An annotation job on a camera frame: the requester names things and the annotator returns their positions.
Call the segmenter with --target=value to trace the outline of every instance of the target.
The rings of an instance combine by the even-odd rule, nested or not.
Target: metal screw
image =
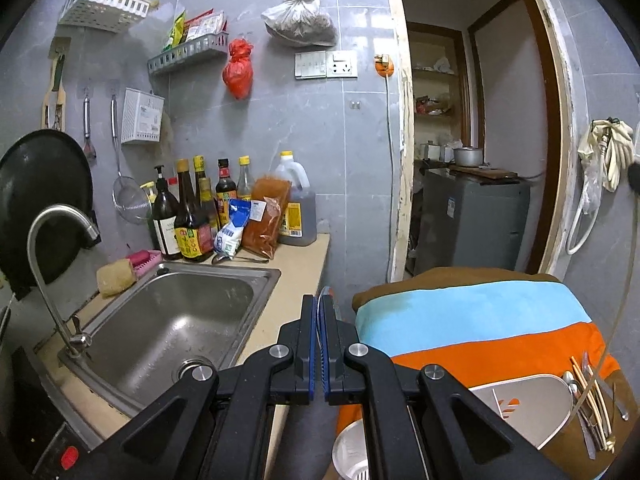
[[[428,378],[434,381],[444,377],[444,368],[440,365],[426,365],[422,371]]]
[[[269,354],[272,357],[277,357],[278,359],[280,359],[289,355],[289,348],[285,345],[273,345],[271,348],[269,348]]]
[[[349,353],[356,357],[365,356],[367,355],[367,352],[369,352],[369,347],[363,343],[354,343],[349,346]]]
[[[208,381],[212,375],[213,370],[207,365],[197,366],[191,371],[191,376],[196,379],[196,381]]]

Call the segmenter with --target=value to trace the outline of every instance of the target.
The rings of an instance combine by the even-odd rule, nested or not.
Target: gooseneck faucet
[[[29,235],[27,236],[27,258],[29,260],[29,266],[31,267],[33,277],[35,278],[36,284],[42,294],[42,299],[47,305],[47,310],[56,324],[56,329],[58,330],[60,337],[65,342],[66,351],[68,352],[69,357],[79,358],[82,355],[82,351],[91,344],[91,336],[80,330],[80,324],[77,318],[74,319],[76,334],[72,335],[66,326],[66,323],[60,317],[60,311],[57,309],[56,305],[47,293],[46,284],[36,259],[36,237],[38,235],[38,231],[42,225],[53,216],[66,216],[75,220],[84,229],[84,232],[92,242],[92,246],[100,241],[100,231],[98,231],[98,228],[91,222],[91,220],[89,220],[87,215],[79,209],[67,204],[55,204],[44,208],[39,215],[36,216],[29,229]]]

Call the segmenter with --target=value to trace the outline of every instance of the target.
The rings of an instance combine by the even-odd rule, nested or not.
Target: light switch
[[[296,54],[296,79],[357,77],[358,57],[354,50],[319,50]]]
[[[327,77],[357,77],[358,56],[354,50],[330,50],[326,53]]]
[[[326,54],[324,50],[296,54],[295,76],[296,79],[326,77]]]

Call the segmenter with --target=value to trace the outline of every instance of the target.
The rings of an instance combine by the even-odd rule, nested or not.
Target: yellow sponge
[[[95,273],[98,290],[106,298],[127,290],[138,279],[131,262],[126,258],[100,267]]]

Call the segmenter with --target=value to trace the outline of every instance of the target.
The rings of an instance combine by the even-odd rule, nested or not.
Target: mesh strainer
[[[334,467],[344,480],[369,480],[369,460],[362,419],[348,425],[335,439]]]
[[[118,118],[116,114],[116,95],[111,95],[111,141],[113,151],[116,154],[116,167],[118,177],[113,182],[113,205],[116,211],[127,222],[132,224],[143,224],[151,216],[151,204],[149,198],[138,183],[130,176],[123,176],[120,173],[120,143],[116,128]]]

